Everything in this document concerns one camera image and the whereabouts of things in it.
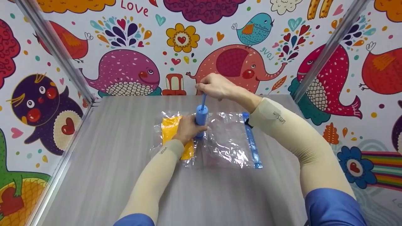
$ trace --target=blue zipper seal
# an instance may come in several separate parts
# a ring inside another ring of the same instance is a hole
[[[249,114],[248,112],[243,112],[243,120],[246,122],[248,120]],[[261,169],[263,167],[263,164],[261,163],[260,160],[260,155],[258,154],[257,146],[254,141],[254,135],[252,134],[251,127],[248,126],[246,123],[244,124],[246,128],[246,134],[247,134],[247,140],[248,140],[248,145],[251,149],[251,154],[252,158],[254,161],[254,168],[256,169]]]

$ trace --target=hand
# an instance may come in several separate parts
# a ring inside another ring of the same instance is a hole
[[[206,93],[208,96],[222,100],[232,99],[235,90],[238,90],[240,87],[220,74],[210,73],[201,79],[200,83],[195,85],[195,88]]]
[[[206,125],[199,126],[195,124],[195,115],[185,115],[180,119],[177,132],[172,139],[178,139],[183,145],[186,145],[197,133],[206,130]]]

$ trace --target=rainbow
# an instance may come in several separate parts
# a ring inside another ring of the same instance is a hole
[[[398,152],[368,152],[362,151],[361,158],[373,162],[371,170],[377,178],[374,185],[392,190],[402,191],[402,155]]]

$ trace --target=blue bird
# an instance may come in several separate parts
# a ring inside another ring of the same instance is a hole
[[[237,29],[237,23],[232,25],[232,29],[237,30],[240,42],[251,47],[264,41],[271,32],[273,25],[274,20],[270,15],[258,13],[241,29]]]

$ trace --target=blue valve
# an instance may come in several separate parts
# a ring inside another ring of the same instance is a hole
[[[202,98],[202,104],[197,106],[197,110],[195,112],[195,124],[197,125],[205,125],[207,122],[207,116],[208,116],[208,107],[205,106],[205,98],[207,97],[206,94],[203,94]],[[197,134],[195,137],[196,138],[202,138],[204,137],[205,132],[201,132]]]

